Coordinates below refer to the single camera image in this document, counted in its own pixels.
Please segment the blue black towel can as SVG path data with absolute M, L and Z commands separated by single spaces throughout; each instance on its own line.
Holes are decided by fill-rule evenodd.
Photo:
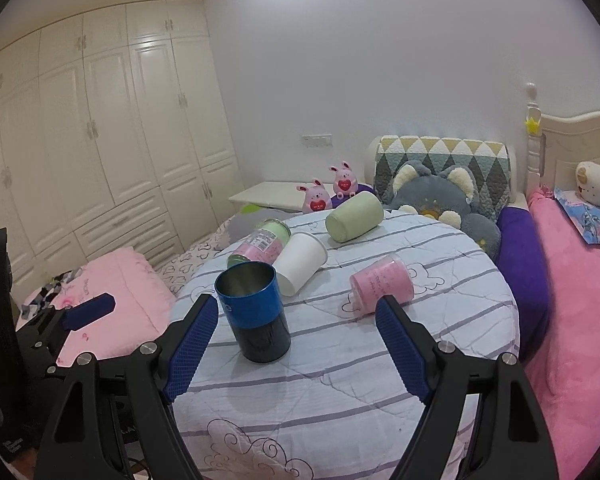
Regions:
M 231 266 L 215 280 L 214 289 L 246 359 L 269 363 L 289 350 L 290 331 L 270 264 L 248 261 Z

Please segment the pink clear cup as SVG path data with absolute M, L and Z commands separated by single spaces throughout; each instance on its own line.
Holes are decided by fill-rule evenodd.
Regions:
M 365 316 L 375 312 L 383 296 L 393 296 L 399 304 L 411 301 L 415 289 L 404 262 L 388 255 L 350 276 L 353 312 Z

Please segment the white paper cup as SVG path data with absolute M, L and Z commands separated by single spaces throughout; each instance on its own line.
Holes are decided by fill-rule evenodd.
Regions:
M 284 297 L 294 296 L 324 266 L 327 258 L 327 249 L 317 237 L 302 232 L 292 234 L 273 264 L 280 293 Z

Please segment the pink folded comforter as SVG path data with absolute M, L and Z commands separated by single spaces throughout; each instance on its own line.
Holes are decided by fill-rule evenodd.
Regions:
M 114 297 L 114 310 L 70 333 L 57 358 L 59 365 L 72 364 L 83 352 L 100 360 L 126 356 L 169 326 L 175 297 L 143 255 L 123 247 L 57 275 L 32 292 L 20 307 L 16 327 L 44 308 L 73 308 L 101 294 Z

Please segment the pink fleece blanket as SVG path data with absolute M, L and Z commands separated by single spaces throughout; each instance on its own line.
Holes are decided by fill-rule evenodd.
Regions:
M 553 314 L 526 372 L 550 430 L 559 477 L 574 479 L 600 447 L 600 246 L 585 243 L 546 188 L 530 195 L 529 209 Z

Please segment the heart patterned bed sheet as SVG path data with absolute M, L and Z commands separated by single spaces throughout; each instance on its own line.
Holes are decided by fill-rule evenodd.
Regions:
M 198 240 L 186 252 L 172 257 L 160 266 L 157 274 L 174 296 L 192 278 L 198 268 L 230 246 L 230 232 L 228 232 L 228 228 L 230 227 L 230 222 L 233 220 L 234 218 L 230 217 L 216 231 L 203 240 Z

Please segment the light blue striped quilt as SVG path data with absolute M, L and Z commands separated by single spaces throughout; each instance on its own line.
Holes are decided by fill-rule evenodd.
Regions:
M 519 315 L 503 275 L 464 233 L 389 212 L 347 244 L 324 214 L 289 222 L 326 247 L 327 261 L 284 302 L 291 333 L 279 360 L 246 360 L 220 321 L 192 384 L 174 403 L 178 429 L 209 479 L 387 479 L 414 434 L 422 404 L 409 394 L 369 316 L 350 300 L 350 276 L 400 257 L 415 297 L 407 314 L 470 356 L 519 349 Z

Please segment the purple blanket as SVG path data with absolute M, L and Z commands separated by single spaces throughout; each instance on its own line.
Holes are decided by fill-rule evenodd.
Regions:
M 498 218 L 501 249 L 496 265 L 512 291 L 519 314 L 522 362 L 530 361 L 550 326 L 552 294 L 538 231 L 527 209 L 505 207 Z

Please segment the cream wardrobe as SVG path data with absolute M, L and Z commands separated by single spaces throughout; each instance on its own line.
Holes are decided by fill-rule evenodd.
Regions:
M 12 296 L 130 246 L 152 266 L 242 189 L 200 0 L 107 6 L 0 51 L 0 229 Z

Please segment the pink green clear canister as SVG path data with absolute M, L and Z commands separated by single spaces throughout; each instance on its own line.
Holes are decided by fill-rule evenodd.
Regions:
M 286 223 L 277 219 L 268 219 L 230 254 L 227 266 L 231 268 L 249 261 L 273 264 L 290 238 L 291 230 Z

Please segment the white bedside table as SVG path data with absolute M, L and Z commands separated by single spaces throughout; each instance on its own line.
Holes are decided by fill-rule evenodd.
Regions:
M 299 185 L 313 186 L 304 182 L 265 181 L 230 196 L 230 202 L 236 206 L 253 204 L 263 208 L 302 211 L 306 192 L 298 190 Z

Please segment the grey cat plush cushion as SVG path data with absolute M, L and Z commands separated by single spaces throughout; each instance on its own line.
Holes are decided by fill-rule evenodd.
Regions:
M 476 181 L 464 166 L 433 172 L 422 162 L 404 162 L 381 200 L 389 210 L 419 214 L 462 231 L 492 260 L 500 254 L 500 228 L 480 214 Z

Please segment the triangle patterned headboard cushion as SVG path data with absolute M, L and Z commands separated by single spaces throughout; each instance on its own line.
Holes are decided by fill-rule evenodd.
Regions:
M 378 136 L 364 158 L 364 179 L 383 203 L 406 162 L 421 162 L 434 174 L 453 165 L 470 170 L 478 188 L 478 211 L 496 221 L 519 198 L 515 150 L 498 141 L 440 136 Z

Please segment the cream wooden bed headboard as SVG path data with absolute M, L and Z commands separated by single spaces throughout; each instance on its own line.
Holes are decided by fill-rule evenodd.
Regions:
M 600 110 L 572 117 L 547 115 L 538 104 L 535 84 L 526 84 L 527 126 L 526 196 L 537 189 L 576 188 L 578 162 L 600 164 Z

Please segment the pink bunny plush rear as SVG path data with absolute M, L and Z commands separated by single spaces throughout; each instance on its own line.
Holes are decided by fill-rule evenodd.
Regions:
M 358 178 L 355 177 L 351 166 L 347 162 L 342 162 L 339 167 L 331 166 L 330 170 L 335 174 L 332 188 L 338 200 L 355 196 L 358 192 Z

